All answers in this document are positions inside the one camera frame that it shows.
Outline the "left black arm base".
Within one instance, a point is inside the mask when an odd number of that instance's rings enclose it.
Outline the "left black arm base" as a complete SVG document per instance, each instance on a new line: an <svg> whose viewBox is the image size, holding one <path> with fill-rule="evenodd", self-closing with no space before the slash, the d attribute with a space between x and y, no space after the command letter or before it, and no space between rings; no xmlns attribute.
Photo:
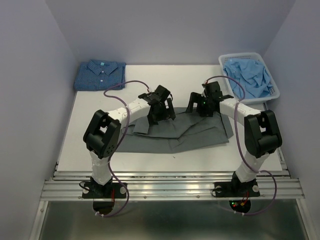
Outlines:
<svg viewBox="0 0 320 240"><path fill-rule="evenodd" d="M81 181L83 199L125 199L126 189L118 182L107 183L101 186L90 181Z"/></svg>

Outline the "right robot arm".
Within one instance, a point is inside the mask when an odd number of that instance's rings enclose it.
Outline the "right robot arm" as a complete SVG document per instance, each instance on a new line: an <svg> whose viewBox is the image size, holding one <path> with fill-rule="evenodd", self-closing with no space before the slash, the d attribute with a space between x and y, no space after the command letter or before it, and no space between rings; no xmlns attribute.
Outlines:
<svg viewBox="0 0 320 240"><path fill-rule="evenodd" d="M242 195L248 190L270 154L283 143L277 118L272 110L257 110L249 107L233 96L224 95L217 81L204 83L203 92L191 92L186 113L192 113L194 105L201 117L212 117L214 113L226 115L234 120L234 130L242 163L237 168L235 180L230 182L231 192ZM244 127L245 154L242 153L238 124Z"/></svg>

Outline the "grey long sleeve shirt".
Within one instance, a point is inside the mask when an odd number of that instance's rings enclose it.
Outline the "grey long sleeve shirt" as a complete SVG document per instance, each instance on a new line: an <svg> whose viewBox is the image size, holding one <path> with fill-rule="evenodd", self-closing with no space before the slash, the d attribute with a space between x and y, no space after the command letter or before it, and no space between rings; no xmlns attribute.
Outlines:
<svg viewBox="0 0 320 240"><path fill-rule="evenodd" d="M129 124L120 153L176 154L219 144L226 144L234 135L226 115L215 112L201 117L197 112L174 109L176 118L150 125L146 117Z"/></svg>

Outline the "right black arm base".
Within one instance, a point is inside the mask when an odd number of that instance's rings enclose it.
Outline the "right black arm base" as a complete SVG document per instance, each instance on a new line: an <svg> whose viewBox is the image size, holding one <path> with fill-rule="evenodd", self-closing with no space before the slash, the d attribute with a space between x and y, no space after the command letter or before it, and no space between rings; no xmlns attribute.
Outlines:
<svg viewBox="0 0 320 240"><path fill-rule="evenodd" d="M211 195L216 198L242 198L259 197L260 190L256 180L250 182L234 183L232 181L218 181L214 182L214 188Z"/></svg>

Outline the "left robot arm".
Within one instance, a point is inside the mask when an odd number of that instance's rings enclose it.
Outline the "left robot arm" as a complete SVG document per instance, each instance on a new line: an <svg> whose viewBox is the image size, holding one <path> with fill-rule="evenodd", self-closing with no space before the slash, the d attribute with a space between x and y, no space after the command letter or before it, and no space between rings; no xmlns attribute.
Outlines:
<svg viewBox="0 0 320 240"><path fill-rule="evenodd" d="M139 95L124 107L104 112L97 110L84 133L83 141L90 152L94 191L100 197L111 193L112 173L108 164L116 151L123 128L137 119L146 117L152 126L160 121L176 118L171 92L159 85L155 91Z"/></svg>

